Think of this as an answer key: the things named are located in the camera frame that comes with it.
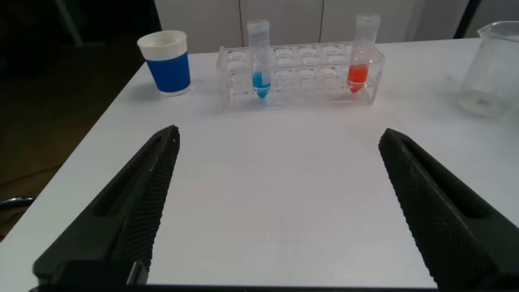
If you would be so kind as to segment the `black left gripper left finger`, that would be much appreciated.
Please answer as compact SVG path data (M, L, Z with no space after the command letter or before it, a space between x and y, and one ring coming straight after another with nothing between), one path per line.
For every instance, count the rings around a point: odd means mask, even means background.
M179 147L176 126L155 133L35 261L39 285L145 284Z

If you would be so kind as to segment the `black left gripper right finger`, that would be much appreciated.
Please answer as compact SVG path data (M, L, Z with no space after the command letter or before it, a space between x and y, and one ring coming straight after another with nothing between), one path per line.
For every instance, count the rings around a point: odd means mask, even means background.
M517 290L517 226L409 136L388 128L379 151L437 287Z

